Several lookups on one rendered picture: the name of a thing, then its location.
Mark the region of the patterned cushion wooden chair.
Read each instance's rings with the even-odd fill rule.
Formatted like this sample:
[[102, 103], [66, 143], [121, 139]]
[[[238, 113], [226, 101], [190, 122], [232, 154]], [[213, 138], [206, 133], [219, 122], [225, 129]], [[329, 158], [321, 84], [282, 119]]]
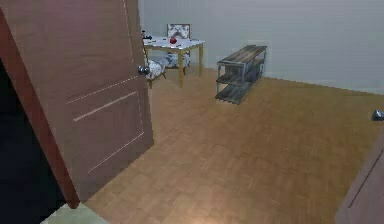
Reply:
[[164, 60], [151, 60], [148, 57], [148, 52], [146, 49], [143, 49], [144, 52], [144, 62], [145, 65], [149, 68], [150, 72], [146, 75], [147, 83], [149, 88], [152, 88], [153, 81], [158, 79], [160, 76], [166, 77], [166, 62]]
[[[176, 24], [170, 23], [167, 25], [167, 39], [189, 39], [190, 38], [190, 24]], [[167, 52], [163, 59], [166, 62], [167, 68], [177, 69], [179, 67], [178, 54]], [[183, 69], [190, 66], [190, 52], [183, 53]]]

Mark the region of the grey metal wooden shelf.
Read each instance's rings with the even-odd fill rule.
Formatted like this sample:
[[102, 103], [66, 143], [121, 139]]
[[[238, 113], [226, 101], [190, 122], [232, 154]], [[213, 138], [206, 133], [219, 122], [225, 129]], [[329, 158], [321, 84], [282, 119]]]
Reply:
[[216, 100], [239, 105], [264, 73], [267, 47], [247, 45], [217, 62]]

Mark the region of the white top wooden table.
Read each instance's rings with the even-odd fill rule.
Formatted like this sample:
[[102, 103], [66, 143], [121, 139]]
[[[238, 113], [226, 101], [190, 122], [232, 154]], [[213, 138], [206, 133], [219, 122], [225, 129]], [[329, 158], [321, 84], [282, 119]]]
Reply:
[[178, 55], [178, 70], [179, 70], [179, 86], [184, 85], [184, 73], [183, 73], [183, 54], [187, 51], [194, 49], [199, 50], [199, 76], [202, 76], [203, 70], [203, 40], [191, 40], [191, 39], [177, 39], [175, 43], [172, 43], [168, 37], [153, 36], [151, 40], [144, 40], [144, 49], [146, 52], [149, 50], [158, 50], [164, 52], [176, 53]]

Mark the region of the brown wooden room door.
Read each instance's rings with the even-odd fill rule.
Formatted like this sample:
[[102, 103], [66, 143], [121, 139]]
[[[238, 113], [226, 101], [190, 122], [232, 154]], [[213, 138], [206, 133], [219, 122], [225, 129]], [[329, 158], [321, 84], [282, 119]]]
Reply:
[[67, 204], [154, 143], [138, 0], [0, 0], [0, 59]]

